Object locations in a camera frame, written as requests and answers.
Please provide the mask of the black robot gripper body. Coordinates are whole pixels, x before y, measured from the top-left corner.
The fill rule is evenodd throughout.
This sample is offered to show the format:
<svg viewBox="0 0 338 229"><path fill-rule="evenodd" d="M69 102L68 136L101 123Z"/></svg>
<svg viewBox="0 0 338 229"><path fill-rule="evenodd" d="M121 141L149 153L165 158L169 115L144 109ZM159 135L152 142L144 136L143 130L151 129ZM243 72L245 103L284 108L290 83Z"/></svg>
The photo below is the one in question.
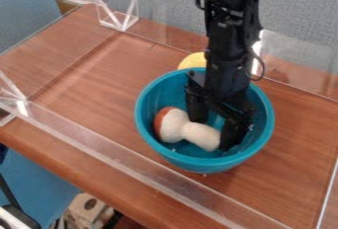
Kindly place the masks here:
<svg viewBox="0 0 338 229"><path fill-rule="evenodd" d="M204 99L204 104L225 104L240 112L251 107L245 91L251 83L252 61L257 56L252 52L244 53L229 61L207 60L205 66L187 68L187 89Z"/></svg>

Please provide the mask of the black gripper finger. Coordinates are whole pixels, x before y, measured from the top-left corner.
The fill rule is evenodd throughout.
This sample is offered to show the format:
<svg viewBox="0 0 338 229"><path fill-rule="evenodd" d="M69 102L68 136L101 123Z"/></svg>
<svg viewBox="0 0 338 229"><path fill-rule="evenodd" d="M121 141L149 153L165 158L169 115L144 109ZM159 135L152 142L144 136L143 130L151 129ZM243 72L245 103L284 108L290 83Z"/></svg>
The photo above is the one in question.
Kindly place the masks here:
<svg viewBox="0 0 338 229"><path fill-rule="evenodd" d="M220 144L219 149L228 151L237 145L249 131L253 124L253 109L237 112L235 110L225 110L221 113L224 123L220 131Z"/></svg>
<svg viewBox="0 0 338 229"><path fill-rule="evenodd" d="M191 93L185 94L185 111L192 122L207 122L208 108L204 104L204 99Z"/></svg>

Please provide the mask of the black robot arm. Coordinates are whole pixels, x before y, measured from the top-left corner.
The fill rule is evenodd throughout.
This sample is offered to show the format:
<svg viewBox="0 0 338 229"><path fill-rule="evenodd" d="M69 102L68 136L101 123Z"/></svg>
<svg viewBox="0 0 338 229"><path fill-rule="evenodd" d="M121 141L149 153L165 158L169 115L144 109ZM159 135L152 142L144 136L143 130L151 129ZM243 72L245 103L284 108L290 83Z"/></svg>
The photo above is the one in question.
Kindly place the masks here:
<svg viewBox="0 0 338 229"><path fill-rule="evenodd" d="M185 106L192 121L204 123L209 112L224 118L219 149L237 145L253 124L255 108L247 98L253 80L252 63L261 60L252 50L263 29L260 0L195 0L204 13L208 44L205 71L187 73Z"/></svg>

